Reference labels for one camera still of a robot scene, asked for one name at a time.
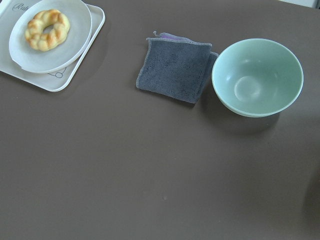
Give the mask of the white rectangular tray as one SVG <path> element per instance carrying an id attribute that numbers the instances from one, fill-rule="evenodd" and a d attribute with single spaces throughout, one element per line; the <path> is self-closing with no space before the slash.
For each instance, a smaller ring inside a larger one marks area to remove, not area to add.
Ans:
<path id="1" fill-rule="evenodd" d="M 71 23 L 66 41 L 47 52 L 25 40 L 27 23 L 57 9 Z M 0 3 L 0 70 L 49 92 L 68 86 L 105 22 L 104 11 L 81 0 L 3 0 Z"/>

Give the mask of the grey folded cloth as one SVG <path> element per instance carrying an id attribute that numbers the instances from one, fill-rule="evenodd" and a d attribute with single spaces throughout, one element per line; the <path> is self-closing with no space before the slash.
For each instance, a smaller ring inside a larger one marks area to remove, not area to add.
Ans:
<path id="1" fill-rule="evenodd" d="M 212 44 L 166 32 L 146 40 L 148 51 L 136 87 L 195 104 L 219 56 L 212 51 Z"/>

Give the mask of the white plate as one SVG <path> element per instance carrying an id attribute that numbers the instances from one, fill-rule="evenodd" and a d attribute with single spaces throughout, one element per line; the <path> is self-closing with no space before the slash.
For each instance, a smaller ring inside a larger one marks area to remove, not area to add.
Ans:
<path id="1" fill-rule="evenodd" d="M 14 25 L 9 54 L 27 72 L 55 72 L 84 52 L 91 33 L 92 16 L 83 1 L 41 0 Z"/>

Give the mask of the light green bowl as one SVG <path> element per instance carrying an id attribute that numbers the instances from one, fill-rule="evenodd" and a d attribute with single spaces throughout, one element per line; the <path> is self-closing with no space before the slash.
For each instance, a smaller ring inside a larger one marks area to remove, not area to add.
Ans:
<path id="1" fill-rule="evenodd" d="M 211 79 L 226 108 L 262 118 L 285 110 L 298 98 L 304 73 L 298 58 L 284 45 L 251 38 L 230 45 L 218 56 Z"/>

